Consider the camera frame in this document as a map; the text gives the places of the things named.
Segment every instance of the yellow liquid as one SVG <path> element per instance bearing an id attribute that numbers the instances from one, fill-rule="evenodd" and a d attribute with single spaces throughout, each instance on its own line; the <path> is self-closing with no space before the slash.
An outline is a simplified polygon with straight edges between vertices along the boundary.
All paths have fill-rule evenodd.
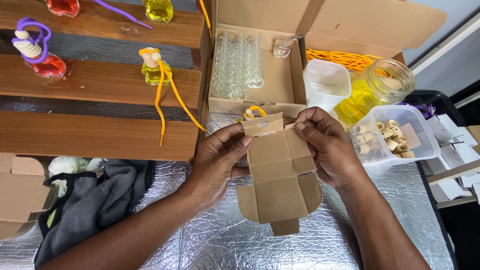
<path id="1" fill-rule="evenodd" d="M 163 62 L 163 65 L 166 67 L 166 72 L 168 72 L 170 74 L 170 76 L 172 76 L 172 69 L 170 68 L 170 66 Z M 151 85 L 151 86 L 157 86 L 159 83 L 160 83 L 160 67 L 156 67 L 156 68 L 149 68 L 147 67 L 147 65 L 144 63 L 142 65 L 142 73 L 143 75 L 145 75 L 145 81 Z M 170 80 L 167 78 L 167 75 L 164 75 L 164 78 L 163 78 L 163 84 L 164 86 L 168 85 L 170 83 Z"/>
<path id="2" fill-rule="evenodd" d="M 146 8 L 145 14 L 154 22 L 168 24 L 173 17 L 173 7 L 170 0 L 143 0 Z"/>
<path id="3" fill-rule="evenodd" d="M 352 95 L 337 105 L 336 112 L 339 119 L 342 118 L 350 124 L 355 124 L 373 107 L 387 104 L 389 103 L 378 99 L 365 80 L 361 79 L 352 82 Z"/>

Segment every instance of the forearm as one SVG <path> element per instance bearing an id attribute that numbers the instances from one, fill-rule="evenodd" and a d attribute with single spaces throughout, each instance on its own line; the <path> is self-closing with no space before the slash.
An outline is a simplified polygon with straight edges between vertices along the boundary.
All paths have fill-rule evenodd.
<path id="1" fill-rule="evenodd" d="M 39 269 L 137 270 L 203 207 L 179 191 L 83 240 Z"/>
<path id="2" fill-rule="evenodd" d="M 364 181 L 338 192 L 350 217 L 365 269 L 430 269 L 375 185 Z"/>

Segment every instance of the yellow liquid bottle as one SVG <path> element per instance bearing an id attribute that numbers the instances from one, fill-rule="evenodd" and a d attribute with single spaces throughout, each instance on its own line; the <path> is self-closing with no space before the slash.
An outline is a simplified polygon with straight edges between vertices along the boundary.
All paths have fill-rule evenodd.
<path id="1" fill-rule="evenodd" d="M 170 0 L 143 0 L 147 17 L 154 22 L 168 24 L 173 17 Z"/>
<path id="2" fill-rule="evenodd" d="M 165 72 L 168 72 L 172 76 L 172 69 L 170 66 L 162 61 L 163 66 L 165 67 Z M 145 81 L 151 86 L 157 86 L 160 83 L 161 71 L 160 67 L 148 67 L 145 63 L 142 65 L 142 73 L 145 75 Z M 163 84 L 164 86 L 170 83 L 170 80 L 167 78 L 167 75 L 163 75 Z"/>
<path id="3" fill-rule="evenodd" d="M 338 119 L 353 125 L 375 106 L 400 103 L 415 85 L 415 76 L 404 64 L 379 59 L 352 79 L 352 95 L 335 107 Z"/>

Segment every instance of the clear glass bottle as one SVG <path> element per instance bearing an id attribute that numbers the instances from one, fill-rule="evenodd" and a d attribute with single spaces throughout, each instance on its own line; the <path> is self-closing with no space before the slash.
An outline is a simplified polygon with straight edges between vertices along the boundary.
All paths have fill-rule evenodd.
<path id="1" fill-rule="evenodd" d="M 290 54 L 290 47 L 288 46 L 288 39 L 278 38 L 278 41 L 273 47 L 273 55 L 277 58 L 285 58 Z"/>
<path id="2" fill-rule="evenodd" d="M 168 24 L 173 17 L 170 0 L 143 0 L 147 17 L 154 22 Z"/>
<path id="3" fill-rule="evenodd" d="M 168 72 L 170 76 L 172 76 L 172 69 L 170 66 L 165 62 L 162 61 L 163 66 L 165 67 L 165 72 Z M 151 86 L 157 86 L 160 83 L 160 76 L 161 70 L 160 66 L 151 68 L 148 67 L 145 63 L 142 65 L 142 74 L 145 75 L 145 81 Z M 167 75 L 163 75 L 163 83 L 162 85 L 166 86 L 170 84 L 170 80 L 167 78 Z"/>
<path id="4" fill-rule="evenodd" d="M 39 59 L 41 56 L 33 57 L 33 60 Z M 25 65 L 31 67 L 35 73 L 44 78 L 62 78 L 67 71 L 67 66 L 63 60 L 53 53 L 48 53 L 43 62 L 34 64 L 25 61 Z"/>
<path id="5" fill-rule="evenodd" d="M 233 40 L 232 74 L 230 80 L 230 93 L 233 99 L 247 99 L 247 63 L 248 42 L 243 34 Z"/>
<path id="6" fill-rule="evenodd" d="M 78 0 L 45 0 L 48 9 L 57 16 L 75 17 L 80 11 Z"/>
<path id="7" fill-rule="evenodd" d="M 215 65 L 212 83 L 212 96 L 215 98 L 231 98 L 230 78 L 232 61 L 232 39 L 223 32 L 216 42 Z"/>
<path id="8" fill-rule="evenodd" d="M 264 86 L 262 42 L 258 35 L 248 40 L 247 85 L 250 88 Z"/>
<path id="9" fill-rule="evenodd" d="M 379 59 L 352 80 L 352 95 L 339 103 L 339 117 L 355 124 L 378 105 L 403 101 L 416 86 L 412 71 L 394 59 Z"/>

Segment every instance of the glass jar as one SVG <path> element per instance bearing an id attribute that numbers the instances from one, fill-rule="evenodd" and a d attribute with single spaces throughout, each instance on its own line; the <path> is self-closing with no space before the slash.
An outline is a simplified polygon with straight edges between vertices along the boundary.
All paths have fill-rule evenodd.
<path id="1" fill-rule="evenodd" d="M 345 121 L 355 124 L 375 106 L 400 103 L 416 84 L 404 64 L 388 58 L 376 60 L 352 79 L 352 95 L 339 103 L 337 111 Z"/>

